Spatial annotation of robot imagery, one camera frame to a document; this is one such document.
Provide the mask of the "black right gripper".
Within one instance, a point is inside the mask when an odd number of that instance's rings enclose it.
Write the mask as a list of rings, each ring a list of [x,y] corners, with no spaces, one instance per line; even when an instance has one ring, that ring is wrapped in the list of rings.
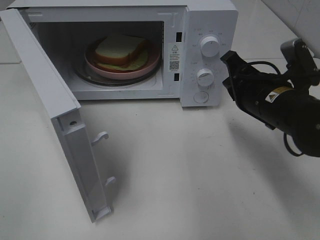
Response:
[[[220,57],[228,76],[222,82],[230,97],[245,113],[266,125],[280,125],[284,115],[275,100],[281,94],[292,91],[290,83],[281,80],[280,70],[272,63],[275,73],[265,73],[244,61],[235,51],[229,50]]]

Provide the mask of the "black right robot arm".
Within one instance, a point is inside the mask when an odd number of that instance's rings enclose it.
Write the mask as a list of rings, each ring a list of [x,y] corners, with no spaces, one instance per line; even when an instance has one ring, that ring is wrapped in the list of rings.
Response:
[[[294,156],[320,156],[320,101],[298,90],[275,73],[257,70],[255,62],[246,62],[229,50],[221,58],[228,77],[223,81],[237,107],[283,132],[287,150]]]

